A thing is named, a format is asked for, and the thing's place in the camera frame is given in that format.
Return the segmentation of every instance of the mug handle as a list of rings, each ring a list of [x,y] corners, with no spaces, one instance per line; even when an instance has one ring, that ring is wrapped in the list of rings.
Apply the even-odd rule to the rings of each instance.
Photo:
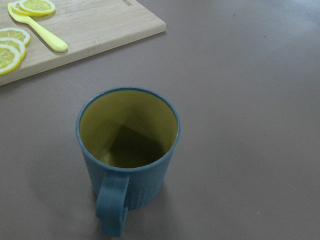
[[[128,176],[104,175],[96,201],[95,215],[100,219],[103,235],[121,237],[128,207],[124,207],[127,193]]]

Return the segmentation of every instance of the table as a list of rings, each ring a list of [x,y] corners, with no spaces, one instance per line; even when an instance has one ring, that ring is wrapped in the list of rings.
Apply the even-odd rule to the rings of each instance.
[[[320,238],[320,3],[141,0],[166,33],[0,87],[0,238],[105,240],[75,136],[92,96],[151,89],[181,119],[124,240]]]

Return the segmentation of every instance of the lemon slice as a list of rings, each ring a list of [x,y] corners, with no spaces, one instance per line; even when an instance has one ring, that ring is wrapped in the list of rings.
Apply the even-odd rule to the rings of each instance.
[[[18,67],[20,53],[12,46],[0,44],[0,75],[7,74]]]
[[[18,39],[13,37],[0,37],[0,44],[9,45],[17,49],[20,54],[20,60],[22,60],[26,55],[26,46]]]
[[[27,12],[27,11],[24,11],[20,8],[20,5],[19,5],[19,2],[20,1],[15,1],[12,3],[11,7],[12,7],[12,11],[16,14],[21,14],[21,15],[26,15],[26,16],[30,16],[30,17],[41,17],[41,16],[45,16],[45,14],[43,13],[31,13],[31,12]]]
[[[25,46],[30,43],[30,34],[27,33],[25,30],[15,27],[7,27],[0,29],[0,38],[14,38],[18,39]]]
[[[47,15],[56,11],[55,4],[49,0],[21,0],[19,7],[32,14]]]

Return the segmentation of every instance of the mug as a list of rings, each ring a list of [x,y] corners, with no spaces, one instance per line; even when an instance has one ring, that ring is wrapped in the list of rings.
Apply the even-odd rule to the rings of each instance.
[[[171,103],[140,87],[109,89],[84,105],[75,132],[103,235],[120,237],[128,210],[155,198],[180,128]]]

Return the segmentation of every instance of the spoon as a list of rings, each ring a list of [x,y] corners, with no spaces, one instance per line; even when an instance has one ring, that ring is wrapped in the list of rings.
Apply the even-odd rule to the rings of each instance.
[[[68,45],[61,40],[59,37],[54,35],[52,32],[45,29],[39,23],[34,21],[31,17],[27,15],[21,15],[14,13],[12,11],[12,3],[8,3],[8,11],[10,16],[16,20],[17,22],[28,24],[31,28],[33,28],[39,36],[55,51],[57,52],[64,52],[67,50]]]

